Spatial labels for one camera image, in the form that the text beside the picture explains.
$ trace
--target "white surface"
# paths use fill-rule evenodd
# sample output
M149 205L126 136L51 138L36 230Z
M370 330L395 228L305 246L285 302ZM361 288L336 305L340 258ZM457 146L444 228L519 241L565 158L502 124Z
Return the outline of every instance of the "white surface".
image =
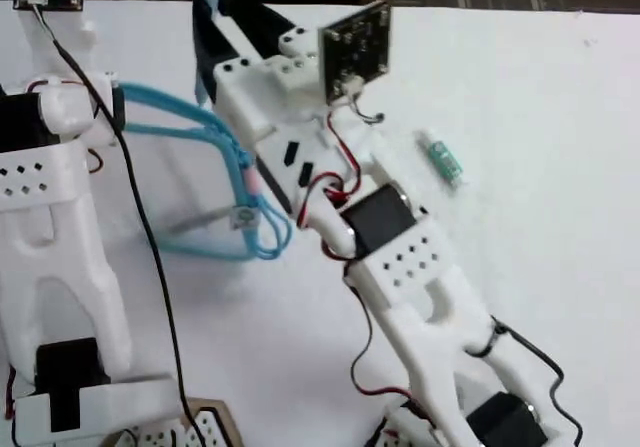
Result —
M344 13L281 10L309 26ZM89 3L87 13L104 41L96 67L191 98L188 4ZM9 3L0 4L0 25L0 75L26 77ZM632 445L640 420L640 19L397 9L393 25L391 74L370 86L363 110L386 113L389 141L424 179L425 204L491 310L565 368L560 400L585 424L582 445ZM455 197L414 144L411 131L425 124L468 173ZM139 158L144 146L134 147ZM139 224L121 157L107 157L93 185L137 368L171 370L153 262L139 236L131 239ZM316 236L297 235L276 263L165 259L189 394L225 399L249 447L364 442L385 401L349 384L365 322ZM360 375L370 386L406 383L379 331Z

